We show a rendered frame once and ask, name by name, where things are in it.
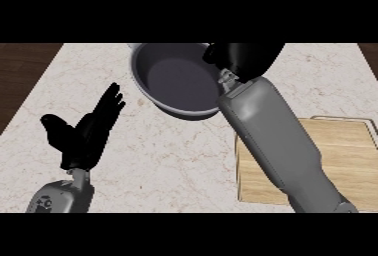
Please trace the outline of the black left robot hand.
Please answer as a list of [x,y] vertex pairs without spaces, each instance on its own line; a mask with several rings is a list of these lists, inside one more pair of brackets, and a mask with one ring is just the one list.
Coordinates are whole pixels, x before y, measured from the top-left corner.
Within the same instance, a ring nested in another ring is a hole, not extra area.
[[120,85],[112,83],[93,111],[83,116],[75,126],[53,114],[44,114],[40,118],[47,132],[47,142],[62,153],[63,170],[78,168],[89,171],[97,165],[124,106]]

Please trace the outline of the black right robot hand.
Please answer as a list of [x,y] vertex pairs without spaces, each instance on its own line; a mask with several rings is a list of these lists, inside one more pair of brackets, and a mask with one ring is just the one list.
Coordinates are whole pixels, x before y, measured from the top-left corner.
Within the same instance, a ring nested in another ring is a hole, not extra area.
[[279,43],[213,43],[202,59],[220,70],[227,69],[245,83],[269,70],[285,44]]

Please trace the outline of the grey metal pot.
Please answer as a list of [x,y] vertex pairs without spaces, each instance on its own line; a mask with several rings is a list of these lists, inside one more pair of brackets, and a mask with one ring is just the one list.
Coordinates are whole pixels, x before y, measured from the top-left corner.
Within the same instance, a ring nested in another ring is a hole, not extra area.
[[202,60],[205,43],[128,43],[136,86],[170,116],[199,121],[218,112],[220,70]]

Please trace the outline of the wooden tray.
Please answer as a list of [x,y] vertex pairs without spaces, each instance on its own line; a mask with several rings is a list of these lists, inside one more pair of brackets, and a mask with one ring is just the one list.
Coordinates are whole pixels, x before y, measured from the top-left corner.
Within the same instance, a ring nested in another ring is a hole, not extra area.
[[[300,119],[322,154],[326,176],[356,208],[378,212],[378,127],[371,119],[313,116]],[[286,205],[239,137],[235,138],[238,200]]]

